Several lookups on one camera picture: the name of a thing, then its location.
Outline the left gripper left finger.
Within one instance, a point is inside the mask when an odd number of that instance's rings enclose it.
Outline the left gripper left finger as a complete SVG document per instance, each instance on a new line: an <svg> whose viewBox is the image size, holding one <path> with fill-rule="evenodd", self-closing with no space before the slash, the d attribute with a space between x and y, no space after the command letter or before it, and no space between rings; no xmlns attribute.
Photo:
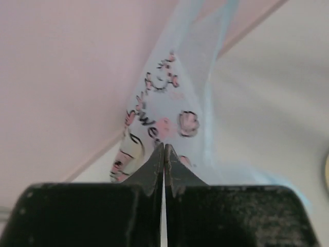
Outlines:
<svg viewBox="0 0 329 247"><path fill-rule="evenodd" d="M164 150L121 183L29 186L1 246L160 246Z"/></svg>

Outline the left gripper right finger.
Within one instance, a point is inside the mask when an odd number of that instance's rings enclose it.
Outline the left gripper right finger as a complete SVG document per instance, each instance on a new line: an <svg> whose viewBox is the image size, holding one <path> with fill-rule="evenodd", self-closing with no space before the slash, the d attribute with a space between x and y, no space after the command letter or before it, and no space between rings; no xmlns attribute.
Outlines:
<svg viewBox="0 0 329 247"><path fill-rule="evenodd" d="M168 246L319 246L301 200L284 186L209 185L164 148Z"/></svg>

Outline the light blue printed plastic bag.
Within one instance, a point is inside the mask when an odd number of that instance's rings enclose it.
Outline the light blue printed plastic bag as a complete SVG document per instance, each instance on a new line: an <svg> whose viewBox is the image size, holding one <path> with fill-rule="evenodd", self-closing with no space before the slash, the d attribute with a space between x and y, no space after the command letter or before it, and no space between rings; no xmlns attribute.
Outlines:
<svg viewBox="0 0 329 247"><path fill-rule="evenodd" d="M199 18L205 1L179 1L160 34L126 108L123 138L109 172L113 183L135 173L160 144L212 185L282 185L306 209L310 201L288 180L250 165L221 162L214 151L211 72L240 1L223 1Z"/></svg>

